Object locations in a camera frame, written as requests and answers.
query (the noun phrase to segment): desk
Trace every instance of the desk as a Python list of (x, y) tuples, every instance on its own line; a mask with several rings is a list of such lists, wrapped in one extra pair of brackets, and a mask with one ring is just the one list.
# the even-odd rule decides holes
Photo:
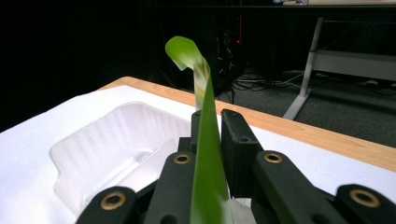
[[(122, 77), (0, 133), (0, 223), (71, 224), (77, 219), (55, 195), (49, 150), (120, 105), (141, 102), (190, 120), (191, 93)], [(287, 155), (312, 184), (331, 194), (356, 183), (396, 203), (396, 151), (364, 140), (216, 102), (241, 113), (265, 149)]]
[[(133, 77), (122, 77), (104, 86), (101, 90), (121, 85), (147, 91), (167, 99), (194, 106), (194, 95)], [(379, 145), (355, 137), (323, 130), (293, 120), (250, 110), (238, 105), (216, 101), (218, 114), (224, 108), (241, 113), (248, 124), (272, 133), (278, 133), (309, 145), (321, 147), (346, 157), (364, 161), (396, 172), (396, 148)]]

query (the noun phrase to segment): dark background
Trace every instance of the dark background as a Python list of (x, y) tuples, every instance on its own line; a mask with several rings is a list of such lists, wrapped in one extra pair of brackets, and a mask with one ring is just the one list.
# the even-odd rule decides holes
[[(304, 69), (316, 23), (314, 16), (150, 10), (156, 5), (241, 4), (235, 0), (0, 4), (0, 132), (119, 77), (138, 77), (191, 90), (191, 71), (178, 71), (164, 52), (166, 41), (174, 35), (195, 41), (211, 67), (216, 94), (226, 90), (246, 66), (255, 67), (269, 79), (284, 70)], [(244, 1), (244, 5), (272, 4)], [(358, 27), (349, 35), (363, 36), (368, 28)], [(334, 34), (332, 29), (341, 33)], [(342, 35), (339, 27), (324, 32), (321, 46)], [(394, 33), (388, 27), (372, 29), (354, 49), (370, 46), (371, 52), (393, 54)], [(388, 36), (388, 42), (383, 41), (384, 36)], [(373, 45), (370, 38), (382, 44)], [(347, 41), (344, 37), (331, 48), (350, 46)]]

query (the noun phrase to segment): clear plastic tray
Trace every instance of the clear plastic tray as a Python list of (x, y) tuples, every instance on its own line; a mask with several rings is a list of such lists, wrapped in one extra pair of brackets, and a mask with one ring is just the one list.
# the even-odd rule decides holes
[(103, 189), (141, 190), (158, 179), (179, 137), (191, 135), (190, 126), (188, 120), (142, 103), (114, 109), (50, 149), (59, 173), (56, 195), (78, 216)]

